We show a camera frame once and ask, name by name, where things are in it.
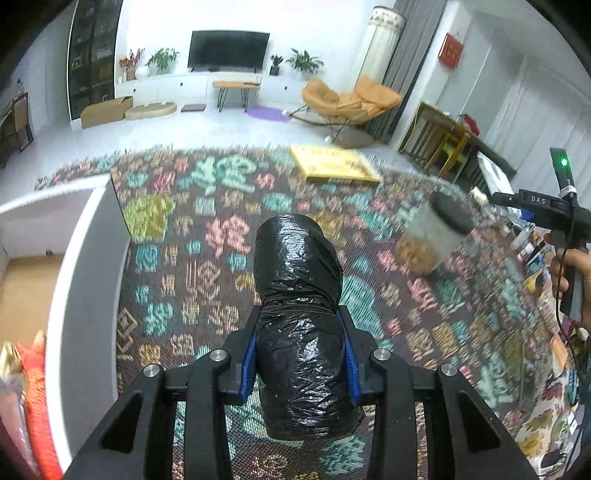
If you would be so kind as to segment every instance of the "blue gripper pad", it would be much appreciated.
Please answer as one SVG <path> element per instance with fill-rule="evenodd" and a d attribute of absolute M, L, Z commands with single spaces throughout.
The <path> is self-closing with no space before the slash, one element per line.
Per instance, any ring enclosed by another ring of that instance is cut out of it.
<path fill-rule="evenodd" d="M 256 377 L 256 337 L 251 337 L 250 342 L 248 343 L 248 348 L 246 349 L 246 353 L 244 354 L 244 360 L 242 361 L 242 375 L 240 381 L 240 390 L 238 395 L 240 396 L 243 404 L 246 403 L 248 400 L 249 395 L 252 393 L 252 390 L 255 386 L 255 377 Z"/>
<path fill-rule="evenodd" d="M 347 336 L 347 331 L 343 324 L 343 317 L 341 316 L 340 310 L 337 311 L 337 317 L 339 318 L 341 325 L 343 325 L 343 337 L 345 339 L 345 359 L 347 362 L 347 378 L 349 380 L 349 398 L 353 405 L 358 405 L 361 401 L 361 387 L 359 385 L 359 367 L 355 353 L 351 347 L 351 342 Z"/>

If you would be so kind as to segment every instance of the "metal screw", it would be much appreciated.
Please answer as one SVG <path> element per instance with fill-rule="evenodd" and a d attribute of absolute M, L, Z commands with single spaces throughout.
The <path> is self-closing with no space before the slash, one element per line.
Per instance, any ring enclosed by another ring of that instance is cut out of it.
<path fill-rule="evenodd" d="M 214 350 L 209 354 L 209 358 L 211 358 L 214 362 L 221 362 L 222 360 L 225 360 L 227 356 L 228 354 L 226 351 L 221 349 Z"/>
<path fill-rule="evenodd" d="M 156 364 L 149 364 L 144 367 L 144 375 L 146 377 L 155 377 L 160 372 L 160 367 Z"/>
<path fill-rule="evenodd" d="M 457 374 L 457 367 L 452 364 L 443 364 L 441 366 L 441 371 L 443 372 L 443 375 L 453 377 L 455 374 Z"/>
<path fill-rule="evenodd" d="M 384 361 L 390 358 L 391 356 L 392 353 L 390 353 L 390 350 L 386 350 L 385 348 L 378 348 L 377 350 L 374 350 L 374 357 L 378 360 Z"/>

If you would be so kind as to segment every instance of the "yellow box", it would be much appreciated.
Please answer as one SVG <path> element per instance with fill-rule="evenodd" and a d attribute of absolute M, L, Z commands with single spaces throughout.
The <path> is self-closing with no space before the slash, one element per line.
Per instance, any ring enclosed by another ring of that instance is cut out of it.
<path fill-rule="evenodd" d="M 367 159 L 354 150 L 311 145 L 291 145 L 305 181 L 379 185 L 382 177 Z"/>

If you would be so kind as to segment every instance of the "orange bag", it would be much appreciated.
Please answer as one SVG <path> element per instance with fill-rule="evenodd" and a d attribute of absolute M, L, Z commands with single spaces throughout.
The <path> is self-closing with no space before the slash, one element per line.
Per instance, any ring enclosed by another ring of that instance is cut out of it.
<path fill-rule="evenodd" d="M 31 446 L 43 478 L 60 480 L 62 471 L 51 438 L 45 397 L 45 334 L 37 333 L 30 349 L 20 343 L 17 348 L 28 383 L 25 415 Z"/>

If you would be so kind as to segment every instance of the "purple round rug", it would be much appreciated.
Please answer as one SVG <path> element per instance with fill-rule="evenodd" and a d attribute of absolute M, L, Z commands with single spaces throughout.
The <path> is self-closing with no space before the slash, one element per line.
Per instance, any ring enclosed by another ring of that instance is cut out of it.
<path fill-rule="evenodd" d="M 278 108 L 269 108 L 266 106 L 249 108 L 246 113 L 253 118 L 269 120 L 270 122 L 288 122 L 291 120 L 291 117 L 283 115 Z"/>

